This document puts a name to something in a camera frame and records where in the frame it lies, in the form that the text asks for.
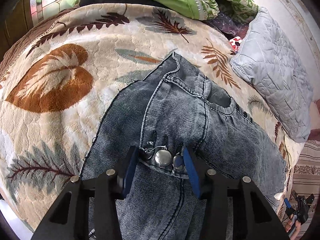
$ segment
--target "denim fabric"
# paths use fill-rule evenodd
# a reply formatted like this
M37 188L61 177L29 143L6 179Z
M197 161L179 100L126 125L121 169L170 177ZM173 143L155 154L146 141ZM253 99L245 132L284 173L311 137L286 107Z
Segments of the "denim fabric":
M274 209L279 205L273 196L284 190L286 163L276 145L225 90L174 53L118 93L86 156L82 179L112 168L154 131L155 145L165 142L172 158L181 144L191 144L209 166L228 178L249 176ZM198 239L205 204L193 196L185 168L173 173L154 158L140 160L129 195L116 202L123 239Z

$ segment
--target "quilted fabric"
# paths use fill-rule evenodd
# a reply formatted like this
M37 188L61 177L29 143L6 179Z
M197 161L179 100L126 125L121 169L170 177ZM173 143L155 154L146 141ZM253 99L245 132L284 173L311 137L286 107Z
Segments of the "quilted fabric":
M299 55L278 23L261 7L231 61L233 71L265 98L296 142L310 134L313 89Z

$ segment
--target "floor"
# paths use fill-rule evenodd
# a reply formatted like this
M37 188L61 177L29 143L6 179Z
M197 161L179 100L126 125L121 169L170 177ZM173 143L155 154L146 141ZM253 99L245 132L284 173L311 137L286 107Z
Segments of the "floor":
M266 7L271 16L284 30L306 67L314 87L313 100L320 99L320 29L307 8L300 0L254 1L259 6ZM78 0L30 0L33 23L36 25L40 20L56 14L59 10L73 7L78 2ZM315 120L316 118L317 122L320 121L320 116L315 112L311 119ZM17 222L19 219L8 208L4 203L0 202L0 210L7 213L8 221L14 231L22 240L30 240L32 233L22 222Z

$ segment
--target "jeans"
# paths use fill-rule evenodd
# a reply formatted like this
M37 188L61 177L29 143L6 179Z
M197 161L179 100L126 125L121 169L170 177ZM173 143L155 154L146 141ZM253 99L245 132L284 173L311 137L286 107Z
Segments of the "jeans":
M274 194L284 190L286 163L276 145L224 89L175 53L115 97L86 156L82 179L97 177L131 145L149 141L166 145L172 158L192 145L210 167L228 178L249 176L274 209L279 205ZM128 240L199 239L205 205L192 194L185 167L160 168L154 157L140 160L129 195L116 201L122 237ZM232 218L232 202L228 209Z

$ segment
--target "denim garment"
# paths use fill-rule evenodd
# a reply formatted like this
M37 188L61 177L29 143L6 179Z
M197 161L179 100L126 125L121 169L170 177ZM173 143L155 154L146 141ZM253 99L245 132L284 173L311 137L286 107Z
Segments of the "denim garment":
M86 156L82 179L112 168L154 131L155 145L167 145L172 158L191 144L209 166L228 178L249 176L274 209L279 205L273 196L284 190L286 163L276 145L224 89L175 53L118 93ZM198 239L205 204L193 196L185 168L173 173L171 165L159 168L154 157L140 160L129 195L116 202L123 239ZM232 218L232 204L228 209Z

